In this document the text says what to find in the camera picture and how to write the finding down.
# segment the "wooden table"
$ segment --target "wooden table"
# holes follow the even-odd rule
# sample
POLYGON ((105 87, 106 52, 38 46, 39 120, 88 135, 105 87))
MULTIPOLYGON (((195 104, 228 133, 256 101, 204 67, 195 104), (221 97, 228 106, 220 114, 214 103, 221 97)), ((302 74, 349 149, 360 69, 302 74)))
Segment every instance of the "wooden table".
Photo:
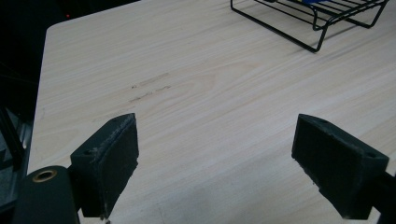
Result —
POLYGON ((305 113, 388 155, 395 173, 395 10, 390 0, 370 30, 337 23, 317 54, 227 0, 143 0, 54 25, 29 172, 68 166, 109 119, 136 113, 139 165, 113 223, 376 223, 374 209, 341 219, 290 155, 305 113))

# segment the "dish rack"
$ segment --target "dish rack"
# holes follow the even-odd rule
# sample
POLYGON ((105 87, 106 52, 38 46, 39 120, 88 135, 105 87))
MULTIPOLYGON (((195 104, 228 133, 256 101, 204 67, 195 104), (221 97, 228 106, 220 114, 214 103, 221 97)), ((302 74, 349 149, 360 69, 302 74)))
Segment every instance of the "dish rack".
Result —
POLYGON ((297 0, 247 0, 254 1, 266 7, 270 7, 276 11, 291 16, 294 19, 312 25, 312 29, 314 31, 321 32, 317 45, 312 47, 297 39, 296 37, 276 29, 274 26, 260 20, 259 18, 235 8, 235 0, 230 1, 231 9, 233 11, 252 21, 257 22, 259 25, 287 38, 288 40, 311 52, 318 52, 320 50, 329 26, 334 25, 339 21, 348 21, 367 29, 373 27, 388 2, 388 0, 328 0, 320 2, 318 2, 318 0, 303 0, 302 2, 297 0), (364 23, 362 21, 351 19, 351 17, 374 7, 379 7, 379 10, 376 12, 371 23, 364 23))

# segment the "wire rack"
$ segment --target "wire rack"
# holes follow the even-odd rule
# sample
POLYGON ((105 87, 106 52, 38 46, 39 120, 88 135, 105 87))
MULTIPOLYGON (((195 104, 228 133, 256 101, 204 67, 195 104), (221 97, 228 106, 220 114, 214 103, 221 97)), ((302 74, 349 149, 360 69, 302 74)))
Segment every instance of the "wire rack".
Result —
POLYGON ((270 25, 257 17, 247 14, 240 9, 234 7, 234 0, 230 0, 231 9, 240 15, 257 22, 259 25, 287 38, 288 40, 296 43, 297 45, 308 49, 311 52, 318 52, 322 46, 324 37, 329 26, 336 24, 339 21, 351 22, 355 25, 371 28, 375 25, 379 16, 382 13, 388 0, 329 0, 316 3, 305 3, 297 0, 249 0, 254 1, 260 5, 269 7, 278 12, 282 12, 296 20, 303 21, 312 26, 316 32, 321 32, 318 43, 312 47, 305 42, 297 39, 292 35, 278 30, 273 25, 270 25), (378 7, 372 22, 365 23, 357 21, 351 17, 371 8, 378 7))

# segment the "wood grain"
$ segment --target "wood grain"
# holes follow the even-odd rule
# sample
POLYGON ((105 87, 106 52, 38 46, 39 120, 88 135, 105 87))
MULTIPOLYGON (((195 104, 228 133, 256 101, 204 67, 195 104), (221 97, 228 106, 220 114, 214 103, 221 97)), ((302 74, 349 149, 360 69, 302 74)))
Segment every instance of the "wood grain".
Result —
POLYGON ((395 10, 370 30, 337 23, 317 54, 226 0, 143 0, 50 27, 29 171, 68 166, 107 120, 136 113, 139 165, 112 223, 376 223, 375 210, 341 219, 290 154, 305 113, 395 173, 395 10))

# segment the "black metal frame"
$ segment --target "black metal frame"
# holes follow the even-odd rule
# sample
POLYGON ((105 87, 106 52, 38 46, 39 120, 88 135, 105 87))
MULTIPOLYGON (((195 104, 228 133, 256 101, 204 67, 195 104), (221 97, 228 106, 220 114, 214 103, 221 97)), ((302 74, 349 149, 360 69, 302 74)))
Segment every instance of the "black metal frame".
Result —
POLYGON ((388 0, 329 0, 329 1, 323 1, 323 2, 318 2, 315 4, 307 4, 303 2, 299 2, 297 0, 278 0, 278 1, 272 1, 272 0, 253 0, 261 5, 270 7, 274 10, 277 10, 279 12, 282 12, 288 16, 293 17, 294 19, 306 22, 308 24, 312 25, 312 29, 314 31, 321 31, 320 38, 318 41, 318 44, 316 47, 312 47, 305 42, 286 34, 283 31, 280 31, 276 29, 274 26, 259 20, 256 17, 253 17, 240 9, 236 9, 234 7, 233 0, 230 0, 230 5, 231 9, 238 14, 257 22, 259 25, 277 33, 278 35, 281 35, 288 40, 294 42, 295 44, 303 47, 304 49, 307 49, 311 52, 318 52, 322 46, 324 37, 326 35, 327 29, 329 28, 330 25, 334 25, 339 21, 348 21, 351 22, 355 25, 364 27, 364 28, 371 28, 375 25, 377 22, 379 16, 382 13, 382 10, 384 9, 385 5, 387 4, 388 0), (309 16, 312 18, 312 21, 306 20, 304 18, 301 18, 299 16, 296 16, 295 14, 289 13, 276 5, 281 5, 282 7, 287 7, 292 10, 297 11, 298 13, 303 13, 305 16, 309 16), (376 13, 373 21, 371 23, 364 23, 361 21, 356 21, 351 19, 350 17, 355 16, 358 13, 361 13, 367 9, 371 9, 374 7, 379 7, 378 12, 376 13))

